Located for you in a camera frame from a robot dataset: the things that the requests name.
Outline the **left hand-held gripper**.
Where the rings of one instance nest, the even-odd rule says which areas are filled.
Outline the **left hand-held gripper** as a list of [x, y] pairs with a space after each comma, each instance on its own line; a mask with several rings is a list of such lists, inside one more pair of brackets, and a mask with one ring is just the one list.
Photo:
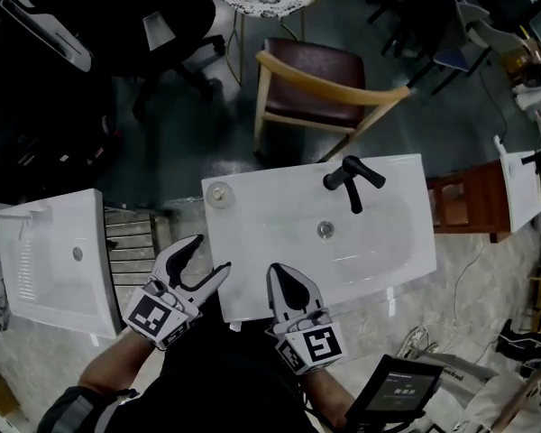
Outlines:
[[132, 295], [125, 323], [159, 350], [166, 350], [202, 317], [200, 307], [228, 277], [232, 264], [217, 266], [196, 286], [186, 286], [181, 274], [204, 241], [204, 236], [179, 239], [162, 250], [147, 283]]

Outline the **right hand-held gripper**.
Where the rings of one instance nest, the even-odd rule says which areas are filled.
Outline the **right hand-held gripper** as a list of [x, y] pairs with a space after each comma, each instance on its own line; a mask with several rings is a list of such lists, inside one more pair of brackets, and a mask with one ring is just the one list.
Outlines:
[[340, 324], [334, 322], [318, 287], [283, 263], [267, 270], [269, 304], [278, 322], [271, 329], [276, 351], [295, 375], [326, 368], [347, 356]]

